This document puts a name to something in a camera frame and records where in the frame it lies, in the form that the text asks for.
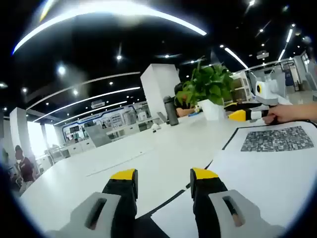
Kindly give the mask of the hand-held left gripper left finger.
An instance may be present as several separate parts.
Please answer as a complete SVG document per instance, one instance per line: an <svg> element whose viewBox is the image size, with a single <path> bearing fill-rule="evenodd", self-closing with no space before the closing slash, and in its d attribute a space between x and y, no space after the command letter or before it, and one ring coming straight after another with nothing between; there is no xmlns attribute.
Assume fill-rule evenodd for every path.
<svg viewBox="0 0 317 238"><path fill-rule="evenodd" d="M112 175L102 192L94 192L70 215L70 221L48 238L132 238L137 214L138 171Z"/></svg>

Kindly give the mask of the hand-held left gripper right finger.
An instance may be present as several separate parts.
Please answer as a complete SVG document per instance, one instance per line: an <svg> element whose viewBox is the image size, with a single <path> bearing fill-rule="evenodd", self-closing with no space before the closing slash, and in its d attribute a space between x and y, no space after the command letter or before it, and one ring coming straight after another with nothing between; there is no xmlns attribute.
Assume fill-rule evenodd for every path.
<svg viewBox="0 0 317 238"><path fill-rule="evenodd" d="M284 228L266 222L260 209L236 190L229 190L209 170L190 170L193 213L201 238L280 238Z"/></svg>

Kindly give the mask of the person's right hand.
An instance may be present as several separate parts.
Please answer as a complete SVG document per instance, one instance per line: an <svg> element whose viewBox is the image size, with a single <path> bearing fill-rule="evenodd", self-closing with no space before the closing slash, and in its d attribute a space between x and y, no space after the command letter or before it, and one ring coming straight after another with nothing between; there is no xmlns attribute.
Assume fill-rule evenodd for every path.
<svg viewBox="0 0 317 238"><path fill-rule="evenodd" d="M277 105L268 110L268 114L263 117L266 124L277 122L289 122L294 120L293 105Z"/></svg>

